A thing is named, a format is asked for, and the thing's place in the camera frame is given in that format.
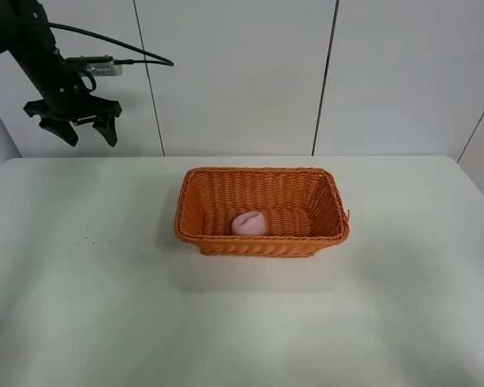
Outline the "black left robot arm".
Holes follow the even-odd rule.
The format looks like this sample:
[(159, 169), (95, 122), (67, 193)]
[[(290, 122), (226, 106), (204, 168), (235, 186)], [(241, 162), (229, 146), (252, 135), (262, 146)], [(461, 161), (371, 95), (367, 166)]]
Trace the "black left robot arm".
[(90, 123), (105, 141), (118, 142), (117, 101), (95, 97), (96, 81), (85, 65), (67, 61), (56, 46), (46, 12), (37, 1), (0, 1), (0, 54), (9, 52), (41, 95), (27, 102), (29, 117), (74, 147), (75, 126)]

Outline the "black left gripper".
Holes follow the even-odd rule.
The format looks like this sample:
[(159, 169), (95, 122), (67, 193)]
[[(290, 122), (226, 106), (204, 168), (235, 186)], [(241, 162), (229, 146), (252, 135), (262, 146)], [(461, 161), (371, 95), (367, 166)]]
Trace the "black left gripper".
[(115, 118), (122, 113), (117, 101), (92, 94), (96, 82), (87, 66), (90, 60), (56, 60), (37, 67), (24, 65), (23, 71), (42, 98), (27, 102), (23, 110), (28, 116), (39, 115), (40, 127), (75, 147), (78, 136), (70, 123), (91, 120), (93, 128), (111, 146), (118, 136)]

